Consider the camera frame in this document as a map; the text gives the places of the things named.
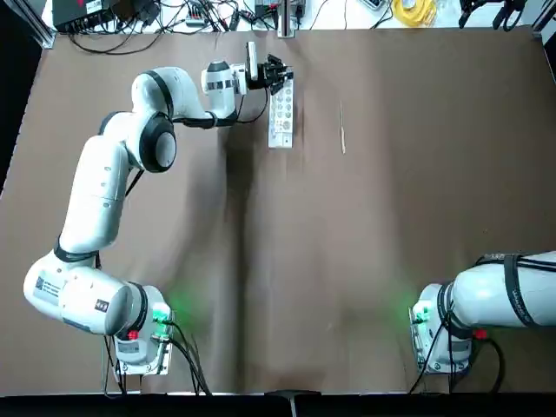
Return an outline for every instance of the cable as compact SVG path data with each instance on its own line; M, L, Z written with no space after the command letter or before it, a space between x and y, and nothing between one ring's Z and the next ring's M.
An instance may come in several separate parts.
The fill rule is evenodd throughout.
M504 382L504 378L506 378L506 359L504 357L504 352L502 352L502 348L494 339L487 337L486 339L475 340L479 343L491 345L498 355L498 373L496 375L496 380L494 381L493 387L489 391L490 394L497 394L500 390L500 387L502 386L502 382Z
M188 353L193 352L193 356L196 364L196 379L198 382L197 387L195 386L195 378L194 378L195 372L193 371L193 368L191 368L190 371L191 371L191 379L193 381L193 388L195 389L195 393L198 394L199 387L202 387L202 390L205 392L205 394L208 393L208 395L210 395L209 385L207 384L207 380L205 379L204 372L202 371L201 358L199 357L199 347L197 346L195 337L191 335L191 339L193 340L193 344L194 344L194 346L191 346L191 344L186 339L185 334L182 331L182 328L180 328L180 326L177 323L172 321L170 322L170 326L174 326L175 328L177 328L180 336L183 339L185 350Z
M265 25L265 27L267 28L267 30L276 30L276 27L270 25L269 23L267 23L266 20L264 20L267 17L270 17L273 13L274 13L274 9L270 9L267 12L263 13L260 16L257 16L256 13L253 11L253 9L251 9L247 3L245 3L245 0L243 0L243 5L245 6L245 8L248 10L248 12L255 18L248 20L249 23L251 23L251 30L255 30L253 28L253 25L256 24L258 21L261 21L262 24Z
M243 108L243 99L245 98L245 96L242 96L242 100L240 101L240 108L237 110L237 116L235 117L235 120L237 121L237 119L240 118L240 114L242 112L242 108Z
M348 0L344 0L344 30L348 28Z
M387 22L388 20L392 20L394 18L394 11L392 10L392 1L393 0L390 0L390 3L388 3L388 7L386 8L386 10L384 10L384 13L382 13L381 18L373 26L371 26L370 29L376 29L379 27L379 25ZM384 18L389 11L390 11L390 16Z
M453 309L453 302L452 305L450 306L450 309L446 312L446 315L444 316L444 319L442 320L442 323L439 325L438 330L436 331L436 334L434 335L433 341L431 343L431 347L428 349L428 355L427 358L425 359L425 362L423 363L423 368L421 369L419 376L417 377L417 380L415 381L415 383L413 384L413 386L409 389L409 391L407 392L408 394L412 394L413 391L417 388L417 386L419 385L420 380L423 378L423 375L425 374L425 371L427 370L427 364L428 364L428 360L431 359L431 354L433 353L433 348L434 348L434 344L436 343L438 336L440 335L440 331L442 330L442 328L444 327L444 325L446 324L448 317L450 316L450 314L452 313L452 309Z
M316 19L318 19L319 15L321 14L322 6L324 6L327 2L328 2L328 0L324 0L324 2L322 2L321 7L319 7L319 9L316 12L316 16L314 17L313 24L311 24L311 27L309 28L309 30L313 29L313 26L316 23Z
M504 19L504 24L502 25L502 29L505 32L511 32L513 28L515 28L518 25L518 22L520 21L522 14L523 14L523 9L520 10L520 13L518 13L518 16L515 18L515 20L513 21L510 27L507 26L507 22L510 19L511 14L509 16L506 16L506 19Z
M267 106L268 106L268 89L266 87L264 89L264 93L265 93L266 98L265 98L264 107L262 108L261 113L259 113L259 115L252 120L236 120L236 122L241 123L241 124L248 124L248 123L253 123L253 122L256 122L257 120L259 120L259 118L264 114L264 112L265 112L265 110L267 109Z
M149 5L149 3L145 4L145 6L143 6L141 10L139 10L139 11L137 11L137 12L135 13L135 15L132 17L132 19L131 19L129 22L125 23L125 25L122 25L122 27L120 27L119 29L117 28L117 26L119 26L122 22L119 22L119 23L117 24L116 30L115 30L113 33L111 33L111 34L118 34L118 33L121 33L122 31L126 30L127 28L130 28L130 27L131 27L131 22L133 22L133 27L131 27L131 31L130 31L130 33L125 37L125 39L123 39L122 42L120 42L118 45L116 45L116 46L114 46L114 47L112 47L112 48L109 48L109 49L107 49L107 50L95 50L95 49L88 48L88 47L85 47L85 46L81 45L81 44L75 39L75 35L69 35L69 39L70 39L70 41L71 41L78 49L80 49L80 50L82 50L82 51L84 51L84 52L88 52L88 53L90 53L90 54L96 54L96 55L109 55L109 56L126 56L126 55L136 54L136 53L138 53L138 52L143 52L143 51L147 50L148 48L150 48L151 46L153 46L153 45L156 43L156 41L161 37L162 34L164 34L164 33L173 33L173 32L174 32L174 31L173 31L173 28L174 28L175 26L177 26L178 24L181 24L181 23L183 23L183 22L185 21L185 19L181 19L181 20L179 20L179 21L176 20L176 19L177 19L177 17L179 16L179 14L182 12L182 10L183 10L186 6L189 7L189 1L188 1L188 0L185 0L185 1L184 1L181 5L179 5L179 6L173 6L173 7L177 8L178 11L174 14L174 17L172 17L172 18L170 19L170 21L169 21L169 23L168 23L167 25L164 25L164 24L162 23L162 18L161 18L161 15L162 15L162 7L160 8L160 15L157 17L156 21L157 21L158 24L161 26L161 28L160 28L159 30L156 30L156 31L155 31L155 33L156 33L157 35L156 35L155 39L153 39L150 43L148 43L148 44L145 45L144 47L141 47L141 48L139 48L139 49L137 49L137 50L128 50L128 51L124 51L124 52L116 52L116 50L118 50L118 49L121 48L124 44L126 44L126 43L129 41L129 39L134 35L134 33L136 33L136 25L137 25L137 19L136 19L136 18L139 16L139 14L141 13L141 11L142 11L143 9L145 9L145 7L147 7L148 5ZM196 30L196 31L194 31L194 32L189 32L189 33L186 32L186 33L184 33L184 34L186 34L186 35L194 35L195 33L199 32L199 31L201 31L201 30L206 29L206 27L207 27L207 26L203 26L203 27L200 28L199 30ZM139 34L142 34L143 30L144 30L144 25L143 25L143 27L141 28L141 31L139 31L138 33L139 33Z
M139 169L136 176L133 178L133 181L131 181L131 184L129 185L128 189L125 191L125 196L126 197L129 195L129 193L131 193L131 191L133 190L135 185L137 185L137 183L139 182L139 180L141 179L141 177L144 173L145 173L145 171L143 171L142 169Z
M204 391L204 393L206 395L212 395L209 388L206 386L206 383L203 383L203 380L201 379L201 377L198 373L198 370L195 366L195 363L191 359L191 355L189 354L189 352L180 343L178 343L175 339L170 339L169 341L180 351L180 353L186 359L186 361L189 364L189 369L190 369L191 373L194 375L195 379L197 379L197 382L199 382L201 384L201 388Z
M453 349L452 349L452 316L448 318L448 352L450 353L450 375L448 376L448 393L453 391L453 382L455 377L454 364L453 364Z
M111 397L108 395L107 393L107 389L108 389L108 373L109 373L109 366L112 366L112 368L114 368L114 361L112 360L112 353L110 352L110 344L108 341L108 338L106 336L104 336L104 346L106 347L106 352L108 353L108 360L106 361L106 373L104 375L104 388L103 388L103 392L104 395L107 398L110 399L114 399L116 397ZM124 389L124 386L122 385L121 381L116 381L118 387L120 388L120 391L122 392L122 395L126 394L127 391Z

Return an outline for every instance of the electronic device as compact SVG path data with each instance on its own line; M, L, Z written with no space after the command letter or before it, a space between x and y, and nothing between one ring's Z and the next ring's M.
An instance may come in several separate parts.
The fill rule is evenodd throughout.
M302 18L305 16L306 0L291 0L292 16ZM279 0L255 0L255 15L257 17L265 16L270 9L280 4Z
M185 24L192 27L203 27L207 24L204 10L200 4L192 3L189 6L188 14L185 16Z
M384 3L384 0L360 0L360 1L373 10L379 9Z
M114 20L117 0L52 0L52 23L60 33L78 33Z
M240 22L240 11L235 10L234 14L232 15L232 19L229 22L229 29L232 31L236 30L239 22Z

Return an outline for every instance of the connector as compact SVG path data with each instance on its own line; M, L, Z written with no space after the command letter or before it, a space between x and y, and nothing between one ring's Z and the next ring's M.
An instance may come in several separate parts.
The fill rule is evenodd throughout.
M254 23L257 20L257 16L247 10L240 10L240 16L247 20L248 23Z
M229 22L229 29L232 31L236 30L239 22L240 22L240 11L236 10L232 15L232 20L230 20Z
M161 343L168 343L170 341L170 335L169 334L163 334L163 333L153 333L150 338L153 341L158 341Z

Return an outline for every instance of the white tabletop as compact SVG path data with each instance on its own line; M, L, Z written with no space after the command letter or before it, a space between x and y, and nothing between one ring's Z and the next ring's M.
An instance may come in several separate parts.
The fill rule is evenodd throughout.
M305 11L305 17L301 20L301 29L308 30L313 24L314 18L317 14L317 10L321 7L323 1L325 0L307 0L307 7ZM245 0L246 4L252 10L255 8L255 0ZM181 5L182 0L165 0L164 3L168 5ZM242 0L238 0L241 9L246 9ZM480 28L480 27L492 27L493 19L500 10L503 3L489 3L485 6L477 9L469 17L467 21L466 28ZM344 7L346 8L346 20L348 29L369 29L373 26L384 14L388 3L384 3L382 7L378 10L371 10L365 4L361 3L360 0L328 0L327 3L322 7L321 13L318 16L316 23L314 24L314 30L326 30L326 29L344 29ZM434 28L457 28L458 21L460 19L460 1L459 0L436 0L436 18L434 19L431 27ZM172 19L174 19L176 12L179 9L162 7L162 22L168 24ZM226 4L220 5L218 10L222 17L227 17L227 22L233 12L231 6ZM180 21L184 19L187 15L187 8L183 8L177 18L173 22ZM43 11L43 20L54 29L52 24L52 0L47 0ZM384 22L380 26L381 28L405 28L406 26L396 20L394 17L387 22ZM153 33L160 28L160 24L154 22L150 26L144 28L143 33ZM266 30L266 27L262 23L258 23L255 30ZM196 31L197 28L191 28L185 23L180 23L174 27L176 32L192 32ZM251 25L242 19L237 27L237 30L245 31L251 30Z

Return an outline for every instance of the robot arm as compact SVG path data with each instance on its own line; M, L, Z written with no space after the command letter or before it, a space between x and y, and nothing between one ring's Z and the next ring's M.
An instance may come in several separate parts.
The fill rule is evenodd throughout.
M255 51L254 45L248 50ZM248 61L253 55L248 53ZM258 67L250 62L247 66ZM183 69L166 67L139 75L131 89L133 110L107 116L99 135L85 143L62 233L26 275L25 298L50 318L92 334L115 336L116 356L128 374L159 373L168 352L164 322L172 318L169 306L156 288L94 268L95 258L117 237L129 172L161 173L174 163L174 122L204 129L235 123L235 94L247 94L250 84L250 89L266 88L291 76L283 64L273 71L258 74L254 83L253 71L244 64L211 63L202 76L209 110L201 106L195 84Z
M455 369L464 371L474 329L554 326L554 299L556 252L485 255L455 281L425 287L410 308L417 362L421 367L426 362L428 373L449 373L451 341Z

